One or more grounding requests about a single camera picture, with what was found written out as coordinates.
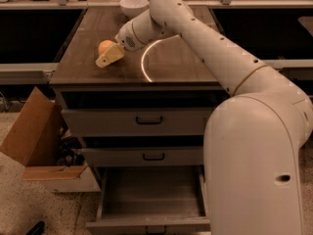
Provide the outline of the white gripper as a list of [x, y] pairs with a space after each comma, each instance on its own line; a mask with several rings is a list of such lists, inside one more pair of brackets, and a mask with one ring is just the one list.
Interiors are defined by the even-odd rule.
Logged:
[[127, 22], [115, 36], [115, 40], [118, 43], [113, 43], [111, 49], [104, 54], [99, 54], [96, 60], [96, 65], [99, 68], [105, 68], [106, 66], [120, 60], [124, 57], [124, 49], [130, 52], [135, 52], [143, 47], [142, 42], [137, 38], [133, 29], [133, 22]]

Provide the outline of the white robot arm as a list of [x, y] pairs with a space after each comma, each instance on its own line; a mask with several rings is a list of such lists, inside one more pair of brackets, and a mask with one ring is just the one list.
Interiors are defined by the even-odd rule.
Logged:
[[98, 47], [100, 68], [169, 34], [194, 51], [229, 99], [210, 115], [203, 159], [212, 235], [303, 235], [298, 153], [313, 127], [309, 97], [199, 21], [183, 0], [148, 10]]

